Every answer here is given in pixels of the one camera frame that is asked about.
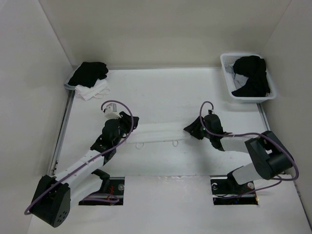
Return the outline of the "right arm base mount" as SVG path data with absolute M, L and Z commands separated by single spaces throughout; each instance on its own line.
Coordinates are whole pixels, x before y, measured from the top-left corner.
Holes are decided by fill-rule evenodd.
M 255 192 L 245 194 L 254 189 L 253 182 L 239 185 L 224 176 L 212 177 L 211 189 L 214 205 L 258 205 Z

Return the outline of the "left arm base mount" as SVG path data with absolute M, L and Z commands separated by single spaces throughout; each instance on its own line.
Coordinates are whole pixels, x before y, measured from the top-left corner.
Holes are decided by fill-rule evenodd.
M 79 206 L 122 206 L 124 202 L 125 178 L 113 177 L 102 182 L 100 187 L 81 200 Z

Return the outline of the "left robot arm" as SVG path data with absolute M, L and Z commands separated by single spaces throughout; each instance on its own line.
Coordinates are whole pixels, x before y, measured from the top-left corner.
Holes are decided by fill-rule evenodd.
M 139 117 L 120 112 L 118 118 L 105 122 L 102 132 L 87 153 L 68 169 L 54 175 L 44 175 L 37 185 L 27 212 L 56 228 L 67 218 L 74 190 L 90 178 L 98 194 L 109 190 L 109 175 L 100 170 L 116 154 L 117 147 L 138 126 Z

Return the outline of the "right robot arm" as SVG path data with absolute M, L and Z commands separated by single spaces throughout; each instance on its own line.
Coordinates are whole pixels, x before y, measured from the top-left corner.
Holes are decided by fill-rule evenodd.
M 236 136 L 223 130 L 216 114 L 198 117 L 184 131 L 198 140 L 207 138 L 219 151 L 249 155 L 251 163 L 227 174 L 226 187 L 232 193 L 255 180 L 276 180 L 280 173 L 293 167 L 293 157 L 272 131 Z

